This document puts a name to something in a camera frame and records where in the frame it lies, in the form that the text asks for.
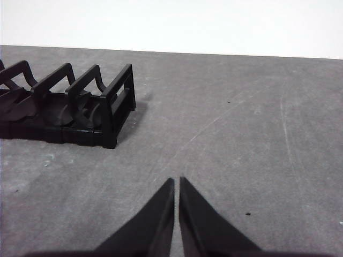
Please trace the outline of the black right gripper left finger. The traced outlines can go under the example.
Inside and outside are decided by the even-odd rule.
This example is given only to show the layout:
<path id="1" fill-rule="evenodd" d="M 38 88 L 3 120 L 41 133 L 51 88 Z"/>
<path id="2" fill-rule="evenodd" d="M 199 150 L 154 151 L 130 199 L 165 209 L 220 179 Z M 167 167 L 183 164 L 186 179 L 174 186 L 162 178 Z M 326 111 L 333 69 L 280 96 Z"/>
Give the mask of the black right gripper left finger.
<path id="1" fill-rule="evenodd" d="M 175 182 L 168 178 L 142 209 L 101 243 L 102 256 L 169 256 L 175 220 Z"/>

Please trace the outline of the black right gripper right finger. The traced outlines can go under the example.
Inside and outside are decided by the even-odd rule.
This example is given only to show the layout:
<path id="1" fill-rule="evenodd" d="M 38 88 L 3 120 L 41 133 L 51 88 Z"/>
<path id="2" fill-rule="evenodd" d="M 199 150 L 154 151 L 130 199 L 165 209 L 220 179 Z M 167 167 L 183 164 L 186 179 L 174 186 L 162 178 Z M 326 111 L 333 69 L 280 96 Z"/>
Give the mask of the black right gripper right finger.
<path id="1" fill-rule="evenodd" d="M 185 256 L 254 256 L 262 252 L 185 177 L 180 178 L 179 222 Z"/>

